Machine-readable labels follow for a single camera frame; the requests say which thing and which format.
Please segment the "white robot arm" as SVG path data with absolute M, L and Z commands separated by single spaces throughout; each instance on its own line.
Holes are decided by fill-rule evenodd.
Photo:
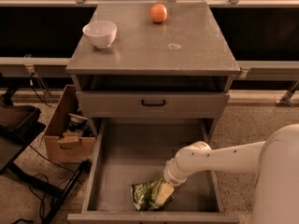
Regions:
M 255 175 L 252 224 L 299 224 L 299 125 L 266 140 L 213 149 L 204 141 L 181 148 L 164 167 L 174 187 L 204 171 Z

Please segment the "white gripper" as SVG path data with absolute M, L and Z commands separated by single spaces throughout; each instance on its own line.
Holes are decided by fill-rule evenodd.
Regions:
M 164 167 L 164 179 L 168 183 L 163 183 L 157 194 L 155 203 L 158 206 L 165 204 L 167 199 L 173 194 L 174 187 L 179 187 L 187 180 L 187 175 L 178 167 L 178 162 L 175 158 L 167 161 Z

